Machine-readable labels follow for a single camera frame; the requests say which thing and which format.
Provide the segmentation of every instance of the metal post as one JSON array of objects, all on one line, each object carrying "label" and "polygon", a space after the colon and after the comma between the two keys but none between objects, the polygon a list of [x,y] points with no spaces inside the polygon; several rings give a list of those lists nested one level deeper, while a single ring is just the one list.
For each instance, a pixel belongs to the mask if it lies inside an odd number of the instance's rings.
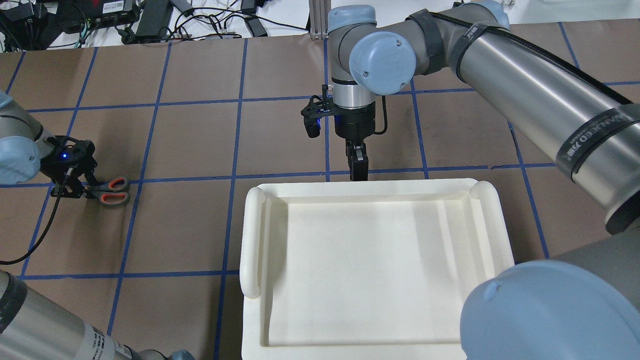
[{"label": "metal post", "polygon": [[193,360],[182,350],[168,359],[137,353],[0,271],[2,360]]},{"label": "metal post", "polygon": [[312,40],[327,37],[327,17],[331,9],[331,0],[309,0],[310,35]]}]

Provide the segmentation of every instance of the robotic arm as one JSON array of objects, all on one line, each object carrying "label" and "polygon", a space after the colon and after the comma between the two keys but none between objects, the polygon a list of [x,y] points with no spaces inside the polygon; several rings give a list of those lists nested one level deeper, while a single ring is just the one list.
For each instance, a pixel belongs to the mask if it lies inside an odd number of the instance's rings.
[{"label": "robotic arm", "polygon": [[29,181],[40,171],[40,159],[54,150],[53,135],[0,92],[0,184]]},{"label": "robotic arm", "polygon": [[331,85],[301,112],[308,135],[318,136],[319,119],[333,115],[351,179],[366,180],[364,139],[374,133],[375,95],[450,67],[607,210],[611,234],[638,224],[640,105],[508,28],[502,6],[491,0],[421,10],[384,28],[376,27],[371,6],[332,9]]},{"label": "robotic arm", "polygon": [[636,358],[640,105],[508,28],[501,5],[491,0],[422,10],[384,28],[376,27],[370,6],[332,9],[331,84],[301,111],[307,134],[319,136],[319,119],[334,116],[351,180],[366,180],[364,139],[374,134],[375,95],[450,67],[607,210],[606,228],[614,234],[480,284],[461,314],[467,357]]}]

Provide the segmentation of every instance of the grid line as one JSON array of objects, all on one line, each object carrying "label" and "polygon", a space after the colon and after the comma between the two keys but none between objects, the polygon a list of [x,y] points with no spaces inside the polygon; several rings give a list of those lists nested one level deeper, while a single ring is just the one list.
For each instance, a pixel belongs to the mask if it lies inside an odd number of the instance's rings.
[{"label": "grid line", "polygon": [[616,85],[640,85],[640,81],[613,81],[610,83],[604,83],[607,86],[616,86]]},{"label": "grid line", "polygon": [[61,279],[148,279],[150,277],[195,277],[195,276],[221,276],[238,275],[238,270],[211,270],[211,271],[182,271],[182,272],[129,272],[124,274],[52,274],[52,275],[19,275],[23,281],[26,280],[61,280]]},{"label": "grid line", "polygon": [[122,280],[124,278],[124,271],[127,266],[127,258],[129,256],[129,246],[131,245],[131,235],[133,233],[134,224],[136,221],[136,214],[138,213],[138,206],[140,204],[140,195],[142,194],[142,188],[144,185],[145,171],[147,169],[147,160],[148,160],[149,150],[151,148],[151,141],[153,138],[154,128],[156,125],[158,107],[160,104],[160,96],[162,96],[162,89],[164,86],[166,69],[167,69],[167,66],[169,65],[169,55],[171,55],[171,43],[169,43],[166,48],[166,57],[164,58],[164,67],[162,71],[162,76],[160,77],[160,86],[158,88],[158,93],[156,96],[156,105],[154,106],[154,114],[153,114],[153,117],[151,118],[151,125],[149,126],[149,134],[147,136],[147,146],[145,147],[145,154],[142,159],[142,166],[140,170],[141,183],[138,185],[138,189],[136,192],[136,199],[134,200],[133,207],[131,209],[131,219],[129,220],[129,229],[127,230],[127,238],[125,240],[124,250],[122,252],[122,261],[120,263],[120,272],[118,274],[118,283],[116,285],[116,291],[113,296],[113,304],[111,306],[111,316],[109,317],[109,325],[107,327],[107,335],[111,335],[111,331],[113,330],[113,323],[116,317],[116,312],[118,310],[118,301],[120,300]]},{"label": "grid line", "polygon": [[[91,70],[93,68],[93,63],[95,61],[95,56],[98,53],[98,48],[94,48],[93,49],[93,55],[91,57],[91,62],[89,63],[89,67],[86,70],[86,74],[84,75],[84,82],[83,82],[83,86],[82,89],[80,89],[80,94],[78,94],[78,100],[76,101],[76,107],[74,110],[74,114],[71,117],[71,121],[69,122],[69,126],[67,128],[67,136],[69,136],[69,134],[71,133],[71,128],[74,125],[74,121],[76,119],[76,114],[77,114],[77,109],[80,106],[80,102],[82,101],[82,96],[84,94],[84,90],[86,88],[86,84],[89,81],[89,76],[91,75]],[[29,249],[31,249],[33,247],[33,245],[36,243],[36,239],[38,238],[38,233],[40,232],[40,226],[42,225],[42,220],[44,217],[44,213],[45,210],[47,209],[47,205],[49,203],[49,197],[51,197],[51,184],[47,184],[48,186],[48,191],[47,194],[45,195],[45,199],[42,203],[42,210],[40,212],[40,216],[38,217],[38,221],[36,222],[36,228],[33,231],[33,237],[31,238],[31,242],[29,243]],[[22,265],[22,272],[20,273],[21,275],[26,274],[27,272],[27,267],[29,266],[29,260],[31,259],[31,256],[28,257],[27,259],[25,259],[24,264]]]},{"label": "grid line", "polygon": [[[36,227],[33,230],[33,235],[31,236],[31,241],[29,242],[29,247],[27,248],[27,250],[33,248],[33,245],[35,245],[36,239],[38,238],[38,233],[40,232],[40,226],[42,225],[42,219],[44,218],[44,214],[47,211],[47,204],[49,203],[49,197],[51,197],[50,196],[51,189],[52,189],[51,184],[47,184],[47,193],[44,195],[42,208],[40,208],[40,214],[38,215],[38,220],[36,221]],[[31,259],[31,256],[29,256],[24,260],[24,263],[22,264],[22,271],[20,272],[21,275],[26,274],[27,266],[29,266],[30,259]]]},{"label": "grid line", "polygon": [[[554,167],[554,163],[523,163],[523,164],[505,164],[489,167],[487,165],[462,165],[451,167],[429,167],[429,171],[457,171],[457,170],[493,170],[500,168],[536,168],[536,167]],[[424,171],[424,168],[381,168],[369,169],[369,173],[388,174],[394,172],[416,172]],[[332,170],[330,175],[348,174],[348,170]],[[237,179],[271,179],[277,177],[304,177],[304,176],[325,176],[326,172],[280,172],[273,174],[248,174],[236,175]],[[215,181],[215,180],[231,180],[231,176],[193,176],[193,177],[159,177],[144,180],[130,180],[131,184],[141,183],[174,183],[177,181]],[[0,188],[45,188],[50,186],[49,183],[29,183],[29,184],[12,184],[0,185]]]},{"label": "grid line", "polygon": [[[438,94],[442,92],[474,92],[473,88],[451,88],[451,89],[434,89],[434,90],[416,90],[416,94]],[[395,95],[409,95],[411,91],[400,91],[388,96]],[[309,100],[311,95],[300,96],[281,96],[281,97],[251,97],[242,99],[242,102],[257,102],[257,101],[283,101],[283,100]],[[215,99],[215,100],[197,100],[197,101],[174,101],[174,102],[160,102],[159,106],[182,106],[182,105],[199,105],[199,104],[218,104],[221,102],[239,102],[239,99]],[[100,106],[80,106],[78,110],[105,110],[105,109],[120,109],[120,108],[150,108],[155,106],[155,103],[146,102],[141,104],[120,104],[120,105],[100,105]],[[47,113],[55,111],[71,111],[75,108],[42,108],[42,109],[29,109],[30,113]]]},{"label": "grid line", "polygon": [[538,207],[536,206],[536,201],[533,197],[533,191],[531,190],[531,184],[529,183],[529,176],[527,175],[527,167],[524,165],[522,161],[522,153],[520,152],[520,146],[518,145],[518,139],[516,138],[516,133],[513,129],[513,125],[508,122],[509,131],[511,132],[511,137],[513,138],[513,145],[516,147],[516,155],[518,156],[518,162],[520,164],[520,171],[522,171],[522,179],[524,180],[524,186],[527,189],[527,195],[529,196],[529,203],[531,204],[531,211],[533,212],[533,219],[536,222],[536,228],[538,230],[538,236],[540,237],[540,245],[542,246],[542,252],[545,255],[545,259],[549,258],[549,250],[547,249],[547,241],[545,239],[545,233],[542,230],[542,224],[540,222],[540,216],[538,216]]},{"label": "grid line", "polygon": [[571,59],[573,60],[573,64],[578,69],[580,68],[580,63],[578,63],[578,59],[575,57],[575,53],[573,52],[573,48],[571,47],[571,43],[569,42],[568,36],[566,36],[566,31],[564,30],[564,25],[562,22],[558,22],[558,26],[560,27],[560,32],[562,33],[562,37],[564,38],[564,42],[566,43],[567,48],[569,49],[569,53],[571,54]]},{"label": "grid line", "polygon": [[6,94],[9,94],[9,91],[11,91],[11,87],[13,86],[13,82],[15,81],[15,77],[18,76],[18,71],[20,70],[20,66],[22,65],[22,61],[24,60],[24,56],[26,54],[27,52],[22,52],[20,60],[18,60],[18,65],[15,66],[15,70],[13,71],[13,75],[11,76],[11,80],[9,81],[9,85],[6,86]]},{"label": "grid line", "polygon": [[76,107],[74,108],[74,114],[71,116],[71,121],[69,122],[69,127],[67,129],[67,136],[71,135],[71,129],[76,122],[76,116],[78,115],[78,109],[80,108],[80,103],[82,102],[82,96],[84,95],[84,91],[86,90],[86,85],[89,83],[89,76],[91,76],[91,70],[93,69],[93,64],[95,63],[95,57],[98,55],[98,47],[93,48],[93,55],[91,57],[91,62],[89,63],[89,69],[86,71],[86,75],[84,77],[84,82],[82,84],[82,89],[80,89],[80,95],[78,95],[78,101],[76,102]]},{"label": "grid line", "polygon": [[427,156],[424,152],[424,142],[422,140],[422,126],[420,126],[420,114],[418,112],[418,99],[416,97],[415,83],[413,78],[410,81],[411,84],[411,98],[413,100],[413,116],[415,117],[415,127],[418,134],[418,144],[420,145],[420,157],[422,159],[422,171],[424,171],[424,178],[429,179],[429,167],[427,165]]},{"label": "grid line", "polygon": [[223,310],[225,306],[225,289],[227,287],[227,264],[228,264],[228,256],[229,256],[229,242],[231,237],[231,219],[233,216],[233,207],[234,207],[234,193],[236,191],[236,173],[237,173],[237,162],[238,162],[238,151],[240,148],[240,127],[242,121],[242,103],[243,103],[243,92],[244,92],[244,74],[246,69],[246,53],[247,53],[247,39],[244,40],[244,48],[242,55],[242,69],[240,72],[240,91],[238,93],[238,109],[237,109],[237,118],[236,118],[236,142],[234,144],[234,161],[233,167],[231,170],[231,185],[229,189],[229,205],[227,209],[227,230],[225,232],[225,250],[222,257],[222,276],[220,277],[220,297],[218,300],[218,316],[216,319],[216,337],[214,339],[214,350],[213,350],[213,358],[214,360],[218,360],[220,358],[220,339],[222,333],[222,317]]}]

